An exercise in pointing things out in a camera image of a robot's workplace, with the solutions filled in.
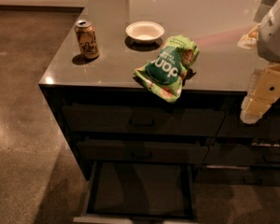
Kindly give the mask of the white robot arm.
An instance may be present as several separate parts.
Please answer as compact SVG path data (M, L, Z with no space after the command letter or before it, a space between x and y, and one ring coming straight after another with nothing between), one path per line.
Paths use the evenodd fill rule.
M241 104L240 119L254 124L280 98L280 0L238 42L243 49L258 49L260 58L268 61L264 69L255 69L249 79Z

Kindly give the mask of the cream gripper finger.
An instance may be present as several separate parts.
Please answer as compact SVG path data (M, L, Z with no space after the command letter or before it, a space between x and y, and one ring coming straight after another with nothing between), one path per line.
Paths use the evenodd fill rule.
M246 96L241 104L240 119L245 124L254 124L263 117L271 106L271 101Z

